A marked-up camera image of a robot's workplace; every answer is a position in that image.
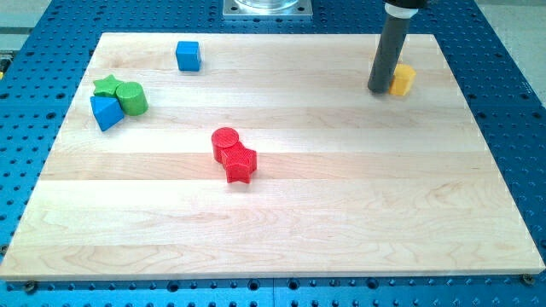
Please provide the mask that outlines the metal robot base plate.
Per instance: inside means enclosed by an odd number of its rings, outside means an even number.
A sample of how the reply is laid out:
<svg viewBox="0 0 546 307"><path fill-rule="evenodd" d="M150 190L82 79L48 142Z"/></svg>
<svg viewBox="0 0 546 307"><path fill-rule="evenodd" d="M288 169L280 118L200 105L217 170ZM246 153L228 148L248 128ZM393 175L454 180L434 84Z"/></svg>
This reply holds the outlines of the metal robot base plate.
<svg viewBox="0 0 546 307"><path fill-rule="evenodd" d="M311 18L311 0L223 0L225 19Z"/></svg>

